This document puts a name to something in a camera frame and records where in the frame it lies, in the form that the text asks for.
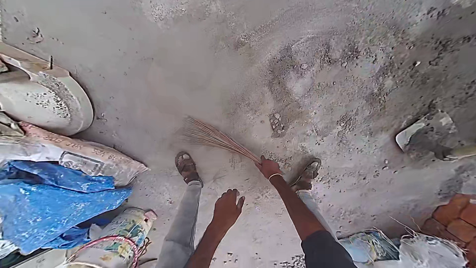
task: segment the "red brick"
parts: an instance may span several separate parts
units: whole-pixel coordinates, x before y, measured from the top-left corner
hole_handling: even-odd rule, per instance
[[[458,245],[458,247],[460,248],[466,248],[466,242],[462,241],[461,239],[457,238],[456,236],[450,234],[450,232],[448,231],[444,231],[441,236],[441,238],[444,238],[446,240],[450,240],[450,241],[453,241],[455,244]]]
[[[437,222],[433,218],[429,218],[428,220],[425,221],[425,223],[421,227],[421,231],[425,235],[441,237],[443,232],[446,231],[446,226]]]
[[[446,240],[453,241],[458,247],[465,248],[466,243],[461,241],[461,239],[457,238],[456,236],[450,234],[446,231],[446,226],[442,225],[441,223],[437,222],[433,218],[429,218],[425,221],[423,226],[421,227],[421,232],[425,235],[429,236],[436,236],[440,238],[444,238]]]
[[[466,249],[468,250],[466,258],[469,260],[469,265],[476,266],[476,238],[468,244]]]
[[[476,204],[467,205],[459,217],[467,223],[476,226]]]
[[[448,225],[447,231],[464,242],[470,242],[476,237],[476,227],[462,219],[457,219]]]
[[[433,218],[444,226],[448,226],[452,221],[459,218],[461,211],[469,204],[470,198],[470,195],[456,194],[451,198],[448,205],[439,206],[433,212]]]

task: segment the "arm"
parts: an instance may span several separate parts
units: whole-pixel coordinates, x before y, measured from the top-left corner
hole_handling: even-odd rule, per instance
[[[217,250],[220,241],[228,230],[235,224],[245,203],[242,196],[237,203],[238,190],[228,189],[215,203],[213,219],[203,234],[194,254],[190,257],[185,268],[206,268]]]
[[[273,175],[282,174],[278,163],[261,156],[261,164],[256,164],[256,166],[266,179],[271,176],[269,181],[276,188],[279,196],[281,196],[281,199],[288,210],[289,217],[291,218],[301,240],[305,240],[309,235],[317,231],[325,231],[324,227],[316,218],[316,216],[312,214],[312,212],[307,208],[306,204],[304,204],[301,199],[299,199],[296,193],[291,190],[286,181],[283,179],[283,176]]]
[[[307,267],[320,268],[356,268],[352,257],[307,208],[298,195],[291,190],[281,175],[276,162],[261,157],[261,164],[256,165],[265,178],[269,178],[283,199],[294,227],[301,238],[301,247],[305,254]]]

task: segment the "dirt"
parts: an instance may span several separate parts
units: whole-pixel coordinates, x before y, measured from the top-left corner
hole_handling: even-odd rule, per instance
[[[312,193],[341,237],[370,227],[398,236],[390,217],[417,229],[453,193],[476,189],[474,158],[416,160],[395,142],[430,106],[451,116],[459,144],[475,141],[473,1],[0,2],[4,42],[53,55],[104,114],[78,136],[151,168],[128,202],[159,216],[146,257],[158,256],[184,190],[173,163],[181,150],[205,183],[198,237],[223,191],[247,197],[212,267],[288,265],[302,254],[249,160],[178,142],[185,114],[277,161],[286,179],[321,158]],[[36,28],[44,40],[31,44]]]

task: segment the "broom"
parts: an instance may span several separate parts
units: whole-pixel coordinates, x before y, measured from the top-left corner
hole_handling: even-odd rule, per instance
[[[185,119],[183,135],[192,144],[222,148],[244,155],[255,163],[261,163],[261,160],[254,153],[236,142],[232,137],[216,129],[214,126],[191,116]]]

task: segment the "foot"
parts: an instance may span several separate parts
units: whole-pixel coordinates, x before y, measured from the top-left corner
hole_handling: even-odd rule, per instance
[[[311,190],[312,189],[312,180],[319,175],[317,171],[321,168],[321,160],[319,158],[311,159],[306,168],[301,172],[299,177],[291,182],[289,186],[291,189],[296,192],[298,190]]]
[[[175,157],[175,166],[180,175],[182,175],[183,181],[186,184],[191,181],[199,181],[203,187],[203,182],[197,173],[195,162],[187,152],[180,152],[177,154]]]

